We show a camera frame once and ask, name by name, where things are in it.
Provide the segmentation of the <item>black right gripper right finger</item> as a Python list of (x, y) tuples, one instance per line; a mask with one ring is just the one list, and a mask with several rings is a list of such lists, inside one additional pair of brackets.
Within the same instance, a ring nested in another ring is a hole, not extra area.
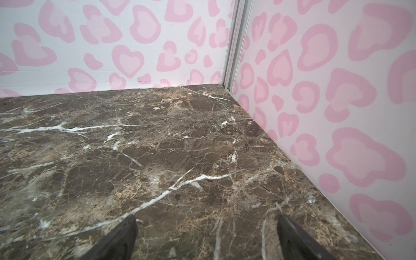
[(286, 214), (278, 218), (277, 234), (284, 260), (337, 260)]

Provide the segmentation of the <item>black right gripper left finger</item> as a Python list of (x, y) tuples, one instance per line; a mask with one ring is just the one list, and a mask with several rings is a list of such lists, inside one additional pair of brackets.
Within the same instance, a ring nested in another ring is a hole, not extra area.
[(135, 215), (128, 215), (96, 245), (90, 248), (81, 260), (130, 260), (138, 234)]

